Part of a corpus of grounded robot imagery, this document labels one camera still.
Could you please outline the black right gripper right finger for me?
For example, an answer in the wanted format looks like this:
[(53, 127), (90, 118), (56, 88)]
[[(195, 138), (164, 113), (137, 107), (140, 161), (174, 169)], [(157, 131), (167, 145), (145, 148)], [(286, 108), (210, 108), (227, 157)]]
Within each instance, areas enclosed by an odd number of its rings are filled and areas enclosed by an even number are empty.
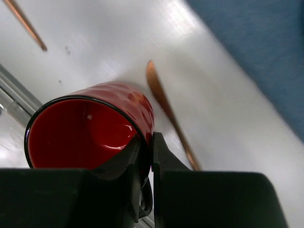
[(286, 228), (268, 178), (257, 172), (191, 171), (152, 137), (157, 228)]

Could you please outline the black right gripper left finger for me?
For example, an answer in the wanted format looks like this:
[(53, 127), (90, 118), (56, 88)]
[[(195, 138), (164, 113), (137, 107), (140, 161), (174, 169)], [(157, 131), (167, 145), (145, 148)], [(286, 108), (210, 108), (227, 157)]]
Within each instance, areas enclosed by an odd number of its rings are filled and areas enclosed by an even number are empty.
[(139, 220), (139, 138), (99, 168), (1, 169), (3, 228), (132, 228)]

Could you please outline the red mug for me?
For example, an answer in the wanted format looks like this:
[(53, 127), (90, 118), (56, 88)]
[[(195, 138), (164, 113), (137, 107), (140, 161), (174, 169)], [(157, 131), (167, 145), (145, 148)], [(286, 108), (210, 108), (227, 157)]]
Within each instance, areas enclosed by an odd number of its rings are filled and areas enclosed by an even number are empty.
[(144, 218), (153, 205), (148, 178), (153, 130), (153, 108), (143, 93), (126, 83), (101, 83), (42, 105), (26, 127), (25, 156), (31, 168), (94, 170), (139, 140)]

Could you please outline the blue cloth placemat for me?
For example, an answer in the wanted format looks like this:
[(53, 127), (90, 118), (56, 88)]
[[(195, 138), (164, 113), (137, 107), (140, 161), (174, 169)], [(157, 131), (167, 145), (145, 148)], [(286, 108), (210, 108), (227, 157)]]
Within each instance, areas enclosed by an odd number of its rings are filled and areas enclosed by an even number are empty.
[(302, 139), (303, 1), (190, 0), (188, 5)]

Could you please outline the copper fork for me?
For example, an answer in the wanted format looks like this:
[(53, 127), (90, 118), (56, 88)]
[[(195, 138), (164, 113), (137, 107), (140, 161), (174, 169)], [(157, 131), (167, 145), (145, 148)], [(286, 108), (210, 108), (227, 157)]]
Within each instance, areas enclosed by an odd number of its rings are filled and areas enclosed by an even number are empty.
[(34, 39), (42, 51), (47, 52), (47, 46), (42, 40), (41, 36), (37, 33), (28, 17), (25, 15), (19, 4), (15, 0), (3, 0), (4, 4), (8, 7), (11, 13), (28, 32), (28, 34)]

